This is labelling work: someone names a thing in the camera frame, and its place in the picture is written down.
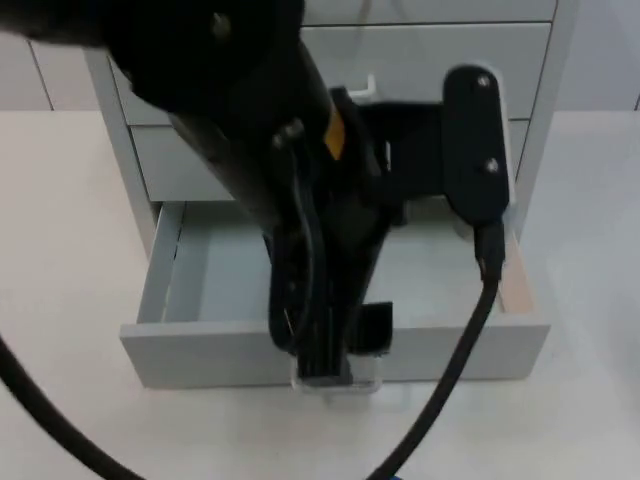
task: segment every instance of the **gray drawer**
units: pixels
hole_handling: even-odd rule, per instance
[[[529,122],[510,122],[518,170]],[[231,196],[171,127],[132,127],[142,175],[154,202],[228,201]]]
[[[328,86],[363,89],[374,75],[372,100],[439,101],[445,74],[482,61],[498,70],[510,118],[531,116],[549,24],[307,28],[303,39]],[[167,116],[135,97],[116,68],[129,125],[168,125]]]
[[[550,21],[556,0],[308,0],[307,25]]]
[[[412,218],[385,244],[368,293],[368,301],[395,303],[388,381],[437,378],[480,292],[473,243],[455,233],[446,204],[415,205]],[[138,322],[121,330],[143,384],[287,384],[290,360],[267,331],[269,273],[260,231],[233,204],[165,204]],[[465,378],[527,376],[548,333],[514,237],[503,278]]]

